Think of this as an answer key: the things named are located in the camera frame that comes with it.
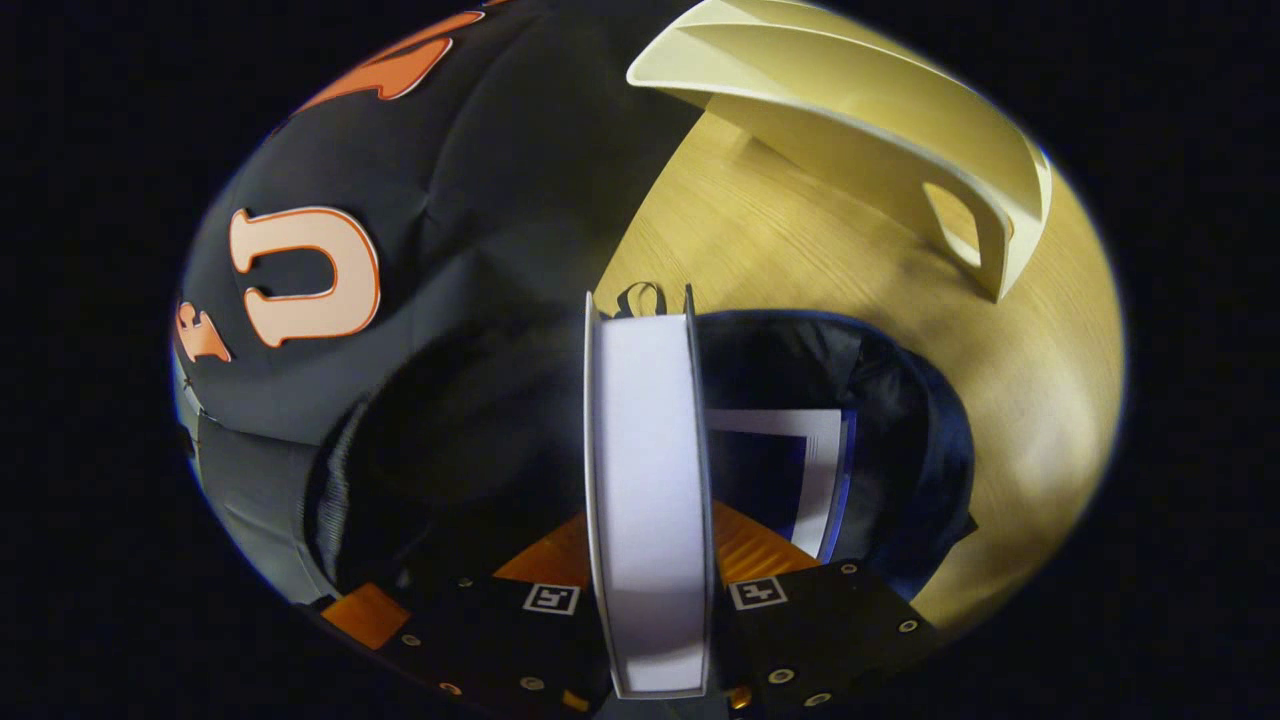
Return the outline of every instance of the wooden table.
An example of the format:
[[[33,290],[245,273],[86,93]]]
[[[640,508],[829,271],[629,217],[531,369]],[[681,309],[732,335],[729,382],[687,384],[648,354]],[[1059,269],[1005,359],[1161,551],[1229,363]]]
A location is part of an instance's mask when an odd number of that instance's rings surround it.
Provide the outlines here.
[[[1056,169],[1039,247],[997,305],[928,242],[704,114],[600,278],[600,310],[616,311],[636,281],[677,299],[692,283],[699,313],[859,318],[946,374],[973,428],[980,529],[913,602],[945,637],[1025,583],[1102,480],[1125,383],[1120,304],[1098,236]]]

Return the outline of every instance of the black fabric bag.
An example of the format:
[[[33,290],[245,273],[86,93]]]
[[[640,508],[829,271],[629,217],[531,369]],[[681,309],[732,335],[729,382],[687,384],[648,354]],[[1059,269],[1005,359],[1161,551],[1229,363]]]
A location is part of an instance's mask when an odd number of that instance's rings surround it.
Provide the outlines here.
[[[915,597],[974,529],[973,438],[942,374],[829,313],[710,313],[696,333],[708,407],[858,413],[835,556],[863,559]],[[305,512],[339,592],[403,585],[406,571],[492,573],[582,510],[582,318],[562,306],[463,327],[356,407],[316,465]]]

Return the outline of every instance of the orange letter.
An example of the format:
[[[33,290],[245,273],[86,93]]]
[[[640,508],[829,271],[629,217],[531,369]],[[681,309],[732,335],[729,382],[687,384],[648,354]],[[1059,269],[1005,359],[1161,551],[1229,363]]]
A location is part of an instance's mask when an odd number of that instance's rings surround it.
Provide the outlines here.
[[[325,100],[333,100],[334,97],[351,95],[352,92],[360,92],[364,90],[376,90],[379,100],[394,100],[404,95],[410,90],[417,87],[417,83],[426,77],[426,73],[431,72],[431,68],[434,68],[435,64],[440,61],[440,58],[448,53],[449,47],[453,46],[453,40],[440,37],[431,40],[430,42],[426,42],[425,45],[403,55],[397,55],[396,58],[388,58],[388,55],[404,50],[406,47],[422,42],[424,40],[430,40],[438,35],[480,22],[480,18],[483,17],[484,13],[479,10],[467,10],[406,37],[387,50],[383,50],[378,55],[374,55],[372,59],[365,60],[357,65],[356,69],[338,78],[337,82],[320,91],[319,95],[308,100],[306,105],[294,110],[293,114],[296,115],[307,108],[324,102]]]
[[[333,287],[319,295],[268,299],[256,287],[244,291],[248,320],[269,347],[289,338],[340,337],[372,322],[381,300],[378,255],[369,233],[351,215],[333,208],[298,208],[250,218],[237,210],[230,227],[232,263],[241,273],[253,258],[289,250],[317,250],[333,264]]]
[[[182,342],[182,348],[187,351],[187,359],[192,363],[202,355],[212,355],[223,363],[232,361],[232,354],[227,352],[227,346],[223,345],[223,338],[218,334],[209,313],[201,313],[197,323],[196,307],[191,302],[183,302],[178,306],[177,325],[178,341]]]

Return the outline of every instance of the wooden surface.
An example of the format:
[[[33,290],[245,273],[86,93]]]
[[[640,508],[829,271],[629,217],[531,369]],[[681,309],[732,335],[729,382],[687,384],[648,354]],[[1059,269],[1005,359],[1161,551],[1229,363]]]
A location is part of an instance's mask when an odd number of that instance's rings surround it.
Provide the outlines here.
[[[986,619],[1052,556],[1106,470],[1124,386],[1120,307],[1056,169],[1044,236],[997,305],[925,241],[704,114],[596,286],[600,310],[616,311],[636,281],[676,297],[692,283],[699,313],[851,315],[942,370],[973,428],[980,525],[913,602],[945,635]]]

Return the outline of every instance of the black strap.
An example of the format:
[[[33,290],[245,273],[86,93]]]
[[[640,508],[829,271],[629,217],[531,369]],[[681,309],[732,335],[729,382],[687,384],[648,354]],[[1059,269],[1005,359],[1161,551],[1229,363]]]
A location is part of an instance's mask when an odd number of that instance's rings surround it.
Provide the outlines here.
[[[644,286],[644,287],[652,287],[653,288],[654,295],[658,296],[658,302],[654,304],[654,311],[653,311],[653,314],[654,315],[666,315],[667,314],[667,296],[664,296],[662,293],[662,288],[658,287],[657,283],[652,283],[652,282],[645,281],[645,282],[631,283],[630,286],[627,286],[626,290],[622,291],[621,295],[618,295],[618,314],[614,315],[614,318],[634,318],[635,316],[635,314],[631,311],[631,304],[627,302],[627,296],[631,295],[631,291],[635,287],[637,287],[637,286]]]

